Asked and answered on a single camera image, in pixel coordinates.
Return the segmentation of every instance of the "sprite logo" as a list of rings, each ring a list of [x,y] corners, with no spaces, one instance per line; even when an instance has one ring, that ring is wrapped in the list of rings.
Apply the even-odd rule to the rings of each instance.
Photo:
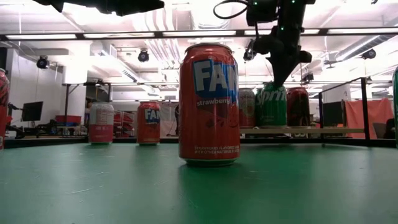
[[[257,103],[262,103],[265,101],[286,101],[286,91],[283,87],[279,87],[277,90],[266,91],[262,90],[261,93],[257,95]]]

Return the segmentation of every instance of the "orange curtain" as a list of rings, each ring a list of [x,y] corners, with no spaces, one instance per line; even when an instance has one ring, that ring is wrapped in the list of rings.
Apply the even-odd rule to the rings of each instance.
[[[347,128],[364,128],[362,100],[346,101],[345,106]],[[373,123],[385,124],[388,119],[394,117],[394,114],[392,113],[391,102],[388,99],[368,101],[368,115],[371,139],[377,139],[373,128]],[[347,136],[352,138],[365,138],[365,134],[359,133],[347,134]]]

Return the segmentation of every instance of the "ceiling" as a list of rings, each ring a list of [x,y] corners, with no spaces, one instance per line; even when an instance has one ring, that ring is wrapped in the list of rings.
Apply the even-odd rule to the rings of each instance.
[[[145,14],[134,14],[118,17],[113,14],[100,14],[90,9],[73,4],[66,4],[64,11],[58,13],[50,6],[41,6],[33,1],[0,0],[0,33],[61,33],[61,32],[126,32],[146,30],[192,30],[204,28],[219,29],[253,29],[246,24],[246,13],[229,21],[217,19],[213,13],[215,0],[164,0],[166,7]],[[231,3],[218,10],[223,16],[234,14],[244,6]],[[371,0],[317,0],[314,5],[307,6],[303,26],[306,29],[322,27],[382,27],[398,25],[398,0],[379,0],[371,4]],[[275,23],[260,24],[260,29],[270,29]],[[393,37],[373,49],[377,57],[363,60],[353,57],[344,62],[335,63],[333,68],[326,69],[324,61],[332,60],[332,56],[355,43],[368,40],[365,36],[331,36],[302,37],[300,43],[303,50],[313,55],[313,62],[297,67],[287,81],[300,81],[302,73],[312,72],[315,81],[348,81],[354,78],[372,75],[373,80],[390,80],[391,68],[398,65],[398,38]],[[24,42],[23,46],[31,49],[67,49],[66,55],[50,57],[68,66],[68,61],[80,55],[82,45],[95,44],[102,46],[109,53],[109,48],[117,50],[117,58],[129,70],[144,82],[177,82],[178,66],[184,56],[185,49],[195,42],[209,41],[198,39],[170,40],[107,40],[107,41],[36,41]],[[244,49],[249,38],[232,37],[222,41],[234,51],[239,67],[240,82],[264,82],[272,80],[272,67],[264,55],[257,55],[254,60],[243,60]],[[148,49],[149,61],[141,63],[137,56],[141,49]],[[107,63],[107,60],[93,56],[87,60],[91,63],[89,77],[102,78],[110,82],[126,82],[119,69]],[[309,91],[317,92],[322,85],[309,85]],[[166,90],[177,92],[173,86]],[[114,91],[143,91],[138,86],[115,87]]]

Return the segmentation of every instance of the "fanta strawberry can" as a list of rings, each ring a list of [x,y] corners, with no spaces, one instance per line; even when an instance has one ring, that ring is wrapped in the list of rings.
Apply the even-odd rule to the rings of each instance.
[[[137,143],[160,142],[160,106],[158,102],[141,102],[137,113]]]
[[[180,66],[180,157],[225,166],[240,154],[238,66],[229,47],[196,44]]]

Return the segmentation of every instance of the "fanta logo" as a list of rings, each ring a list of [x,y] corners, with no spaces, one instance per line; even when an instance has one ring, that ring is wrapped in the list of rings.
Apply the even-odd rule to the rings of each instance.
[[[257,102],[262,103],[264,101],[286,101],[286,91],[284,89],[274,91],[262,91],[257,95]]]
[[[202,60],[193,63],[195,93],[202,98],[237,98],[237,68],[235,65]]]
[[[160,122],[160,111],[153,109],[145,109],[145,120],[147,124]]]

